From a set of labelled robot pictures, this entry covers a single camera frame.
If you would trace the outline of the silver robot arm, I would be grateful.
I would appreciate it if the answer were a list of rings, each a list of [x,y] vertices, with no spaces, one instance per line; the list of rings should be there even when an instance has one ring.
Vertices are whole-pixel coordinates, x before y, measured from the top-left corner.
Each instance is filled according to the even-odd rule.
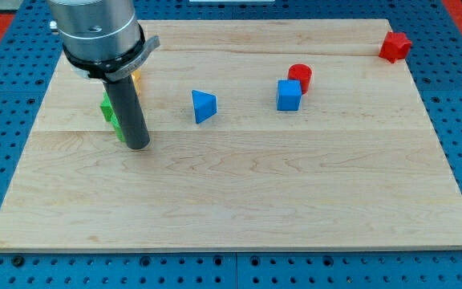
[[[106,79],[141,57],[145,38],[131,0],[48,0],[69,62]]]

